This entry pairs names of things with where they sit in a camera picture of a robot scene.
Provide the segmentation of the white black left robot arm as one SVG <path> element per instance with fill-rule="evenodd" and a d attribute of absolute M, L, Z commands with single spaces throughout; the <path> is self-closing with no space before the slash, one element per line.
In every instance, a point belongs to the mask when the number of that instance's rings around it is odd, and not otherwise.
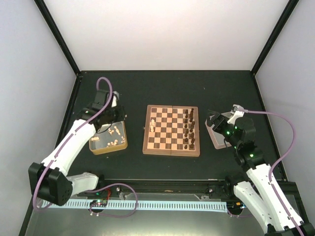
<path fill-rule="evenodd" d="M 119 93 L 98 90 L 95 100 L 84 108 L 70 131 L 40 164 L 29 167 L 29 180 L 34 198 L 63 206 L 74 195 L 90 191 L 101 196 L 106 189 L 101 174 L 84 172 L 69 176 L 69 169 L 84 147 L 89 145 L 94 155 L 127 148 L 125 111 Z"/>

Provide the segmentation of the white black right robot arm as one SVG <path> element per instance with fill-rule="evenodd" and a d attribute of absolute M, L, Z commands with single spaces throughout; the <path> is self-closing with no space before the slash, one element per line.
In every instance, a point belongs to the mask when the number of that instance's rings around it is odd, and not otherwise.
<path fill-rule="evenodd" d="M 287 200 L 272 166 L 255 144 L 254 122 L 244 113 L 238 105 L 229 117 L 208 111 L 206 125 L 231 144 L 236 162 L 245 172 L 226 178 L 225 195 L 244 203 L 266 236 L 313 236 L 314 226 L 305 222 Z"/>

